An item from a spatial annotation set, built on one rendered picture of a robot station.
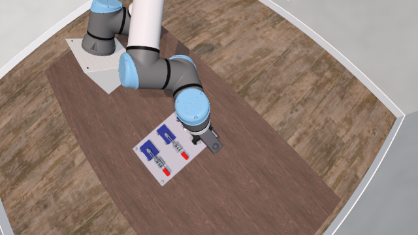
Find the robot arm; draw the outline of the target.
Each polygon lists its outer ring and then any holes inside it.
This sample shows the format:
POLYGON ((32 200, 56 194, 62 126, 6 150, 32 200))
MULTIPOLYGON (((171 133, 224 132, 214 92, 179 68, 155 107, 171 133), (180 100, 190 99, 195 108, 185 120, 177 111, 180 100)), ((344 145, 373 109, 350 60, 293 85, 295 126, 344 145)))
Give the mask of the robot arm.
POLYGON ((209 129, 210 103, 193 60, 186 55, 159 57, 164 4, 165 0, 133 0, 126 8, 118 0, 93 0, 82 48, 92 55, 112 55, 115 34, 129 36, 119 61, 121 84, 171 90, 184 131, 198 135, 216 153, 223 145, 209 129))

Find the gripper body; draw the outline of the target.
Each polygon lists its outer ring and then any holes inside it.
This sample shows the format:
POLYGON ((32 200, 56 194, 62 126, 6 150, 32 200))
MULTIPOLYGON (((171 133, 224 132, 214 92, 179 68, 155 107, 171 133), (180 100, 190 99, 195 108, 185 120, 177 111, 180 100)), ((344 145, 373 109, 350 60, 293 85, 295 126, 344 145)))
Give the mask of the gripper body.
POLYGON ((200 137, 198 136, 198 135, 193 135, 193 134, 191 134, 192 136, 193 136, 193 138, 195 139, 195 140, 197 140, 197 142, 200 140, 200 137))

